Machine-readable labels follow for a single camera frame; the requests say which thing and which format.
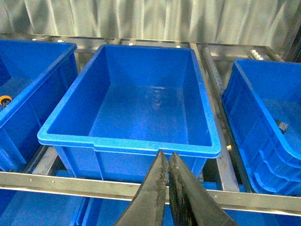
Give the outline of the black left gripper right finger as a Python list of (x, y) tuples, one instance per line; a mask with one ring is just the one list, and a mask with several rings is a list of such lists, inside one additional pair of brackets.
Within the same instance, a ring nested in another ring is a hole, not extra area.
[(177, 153), (169, 159), (169, 200), (175, 226), (236, 226)]

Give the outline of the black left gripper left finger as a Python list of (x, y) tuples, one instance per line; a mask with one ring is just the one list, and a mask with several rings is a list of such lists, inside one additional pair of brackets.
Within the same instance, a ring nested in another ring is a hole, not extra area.
[(161, 226), (168, 183), (168, 161), (163, 151), (158, 151), (135, 196), (115, 225)]

